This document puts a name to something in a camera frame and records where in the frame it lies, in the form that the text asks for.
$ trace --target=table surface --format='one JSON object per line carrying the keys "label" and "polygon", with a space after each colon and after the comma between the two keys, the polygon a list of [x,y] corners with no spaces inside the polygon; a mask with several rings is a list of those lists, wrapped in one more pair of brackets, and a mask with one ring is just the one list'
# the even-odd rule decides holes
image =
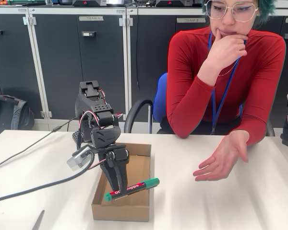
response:
{"label": "table surface", "polygon": [[[0,162],[47,132],[4,131]],[[192,172],[209,157],[221,136],[121,134],[119,142],[152,144],[151,174],[160,185],[151,190],[150,221],[93,220],[100,168],[67,183],[0,202],[0,230],[31,230],[45,210],[40,230],[288,230],[288,147],[280,138],[264,138],[238,160],[227,179],[195,182]],[[0,167],[0,197],[57,181],[71,171],[75,151],[71,132],[57,132]]]}

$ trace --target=blue chair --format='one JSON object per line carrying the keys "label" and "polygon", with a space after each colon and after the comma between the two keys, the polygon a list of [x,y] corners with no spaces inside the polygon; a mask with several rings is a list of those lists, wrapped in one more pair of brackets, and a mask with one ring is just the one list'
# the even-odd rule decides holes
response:
{"label": "blue chair", "polygon": [[[149,129],[149,133],[152,133],[152,125],[153,125],[152,117],[154,117],[154,119],[157,122],[161,123],[162,119],[167,114],[167,111],[166,111],[167,77],[168,77],[168,74],[164,73],[159,78],[154,103],[151,100],[145,99],[145,100],[138,100],[132,106],[132,108],[129,111],[127,118],[126,118],[124,133],[131,133],[132,126],[133,126],[133,123],[134,123],[136,116],[138,115],[141,108],[146,104],[149,105],[149,107],[148,107],[148,113],[149,113],[148,129]],[[275,137],[275,132],[274,132],[274,129],[273,129],[272,124],[271,124],[269,119],[267,121],[266,136]]]}

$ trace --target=finger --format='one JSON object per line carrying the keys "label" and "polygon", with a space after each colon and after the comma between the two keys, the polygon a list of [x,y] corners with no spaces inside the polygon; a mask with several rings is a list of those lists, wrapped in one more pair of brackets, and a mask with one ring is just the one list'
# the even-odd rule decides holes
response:
{"label": "finger", "polygon": [[216,39],[215,39],[215,42],[217,42],[218,40],[220,40],[222,38],[222,35],[219,31],[219,29],[216,29]]}
{"label": "finger", "polygon": [[240,39],[240,38],[234,39],[234,41],[235,41],[236,44],[244,44],[244,40]]}
{"label": "finger", "polygon": [[203,175],[203,174],[206,174],[206,173],[211,173],[217,167],[218,167],[218,164],[216,162],[213,162],[212,164],[209,164],[207,167],[204,167],[203,169],[196,170],[193,173],[193,176],[198,176],[198,175]]}
{"label": "finger", "polygon": [[204,162],[200,163],[200,165],[198,167],[201,169],[203,167],[206,167],[209,164],[212,164],[215,161],[216,161],[215,157],[211,156],[207,160],[205,160]]}
{"label": "finger", "polygon": [[239,156],[241,157],[241,159],[244,162],[248,162],[248,157],[246,155],[246,142],[245,141],[239,141],[239,143],[237,144],[237,149],[238,149],[238,153]]}
{"label": "finger", "polygon": [[234,162],[227,162],[219,173],[208,176],[207,180],[216,181],[227,178],[234,165],[235,165]]}
{"label": "finger", "polygon": [[218,173],[220,173],[220,171],[222,170],[223,166],[219,165],[213,172],[205,174],[205,175],[199,175],[195,178],[196,181],[208,181],[208,178],[210,176],[214,176],[217,175]]}
{"label": "finger", "polygon": [[241,51],[241,50],[245,50],[245,44],[239,44],[239,45],[237,45],[237,49],[239,50],[239,51]]}
{"label": "finger", "polygon": [[238,57],[242,57],[242,56],[246,56],[248,53],[246,52],[246,50],[241,50],[238,52]]}
{"label": "finger", "polygon": [[241,34],[233,34],[233,35],[229,35],[233,38],[237,38],[237,39],[242,39],[242,40],[248,40],[248,37],[246,35],[241,35]]}

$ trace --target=cardboard box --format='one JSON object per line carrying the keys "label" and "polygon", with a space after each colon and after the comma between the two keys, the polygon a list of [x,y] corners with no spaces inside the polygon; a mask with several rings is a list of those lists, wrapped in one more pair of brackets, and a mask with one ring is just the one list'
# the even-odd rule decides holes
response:
{"label": "cardboard box", "polygon": [[[128,186],[150,179],[151,145],[116,143],[126,145],[130,153],[127,164]],[[105,201],[104,194],[112,189],[102,173],[92,202],[93,218],[99,220],[149,221],[149,190]]]}

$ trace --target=woman's left hand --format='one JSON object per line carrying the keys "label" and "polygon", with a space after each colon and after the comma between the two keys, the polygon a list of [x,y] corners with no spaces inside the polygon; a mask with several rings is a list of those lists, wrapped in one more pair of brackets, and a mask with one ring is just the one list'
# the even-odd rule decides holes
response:
{"label": "woman's left hand", "polygon": [[245,130],[235,130],[225,136],[212,156],[202,162],[198,166],[200,169],[193,173],[195,180],[214,181],[227,178],[239,156],[248,162],[246,142],[249,137]]}

